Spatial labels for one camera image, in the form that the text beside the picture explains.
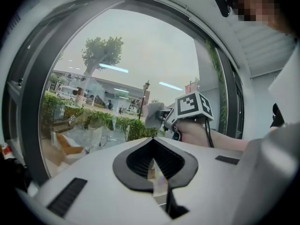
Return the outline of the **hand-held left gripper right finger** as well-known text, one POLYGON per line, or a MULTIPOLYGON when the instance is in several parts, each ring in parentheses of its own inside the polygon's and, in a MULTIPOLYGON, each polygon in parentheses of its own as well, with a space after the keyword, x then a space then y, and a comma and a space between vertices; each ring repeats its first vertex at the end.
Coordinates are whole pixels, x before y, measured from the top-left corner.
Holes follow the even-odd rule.
POLYGON ((237 163, 242 152, 200 147, 153 138, 157 157, 168 175, 165 211, 157 209, 157 225, 236 225, 239 190, 237 163))

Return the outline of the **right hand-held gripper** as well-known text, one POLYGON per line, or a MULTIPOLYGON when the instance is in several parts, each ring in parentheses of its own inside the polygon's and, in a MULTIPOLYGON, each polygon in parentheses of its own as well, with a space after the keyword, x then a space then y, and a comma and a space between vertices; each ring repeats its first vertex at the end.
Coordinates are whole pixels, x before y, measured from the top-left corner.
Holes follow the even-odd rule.
POLYGON ((167 138, 180 141, 181 134, 176 128, 180 120, 192 119, 204 125, 206 135, 211 140, 210 122, 214 120, 209 100, 198 91, 193 91, 175 99, 174 108, 159 110, 167 138))

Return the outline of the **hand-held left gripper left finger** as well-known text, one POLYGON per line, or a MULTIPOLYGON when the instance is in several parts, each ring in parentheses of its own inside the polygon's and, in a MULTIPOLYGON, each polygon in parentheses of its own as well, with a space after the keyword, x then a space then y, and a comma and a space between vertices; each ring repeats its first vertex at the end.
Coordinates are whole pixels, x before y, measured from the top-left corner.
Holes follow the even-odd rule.
POLYGON ((87 181, 65 215, 77 225, 165 225, 170 217, 158 206, 150 193, 125 187, 113 173, 114 158, 145 139, 138 139, 98 150, 77 160, 49 179, 35 195, 35 200, 47 206, 73 179, 87 181))

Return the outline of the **person's right hand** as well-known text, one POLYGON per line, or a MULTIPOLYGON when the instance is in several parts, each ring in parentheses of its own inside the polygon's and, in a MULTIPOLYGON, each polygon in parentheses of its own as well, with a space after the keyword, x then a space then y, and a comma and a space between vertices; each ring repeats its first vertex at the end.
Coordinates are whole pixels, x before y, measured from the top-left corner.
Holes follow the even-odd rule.
POLYGON ((176 124, 181 134, 181 141, 202 147, 209 147, 208 138, 202 125, 194 120, 181 120, 176 124))

